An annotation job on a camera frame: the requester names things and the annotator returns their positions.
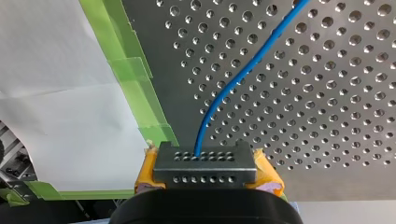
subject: blue cable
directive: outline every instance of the blue cable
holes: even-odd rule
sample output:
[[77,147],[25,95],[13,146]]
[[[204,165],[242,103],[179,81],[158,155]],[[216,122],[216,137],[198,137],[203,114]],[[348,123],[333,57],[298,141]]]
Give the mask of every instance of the blue cable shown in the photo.
[[204,119],[199,128],[197,139],[195,141],[194,155],[196,157],[201,154],[202,142],[204,141],[206,125],[209,123],[210,118],[216,112],[216,109],[221,104],[223,98],[227,96],[228,92],[235,87],[236,83],[240,82],[262,59],[262,57],[267,53],[267,51],[274,45],[276,40],[282,35],[283,31],[288,27],[288,25],[293,21],[293,19],[300,13],[300,11],[305,7],[309,0],[300,0],[294,6],[288,15],[283,19],[283,21],[276,27],[272,32],[270,37],[265,41],[264,45],[259,49],[259,51],[254,55],[254,57],[247,63],[247,65],[224,87],[224,89],[215,98],[212,105],[207,109]]

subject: white paper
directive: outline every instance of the white paper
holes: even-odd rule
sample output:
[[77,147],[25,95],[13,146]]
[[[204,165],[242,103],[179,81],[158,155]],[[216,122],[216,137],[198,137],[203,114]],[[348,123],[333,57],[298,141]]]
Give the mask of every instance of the white paper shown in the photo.
[[78,0],[0,7],[0,120],[59,191],[133,189],[147,146]]

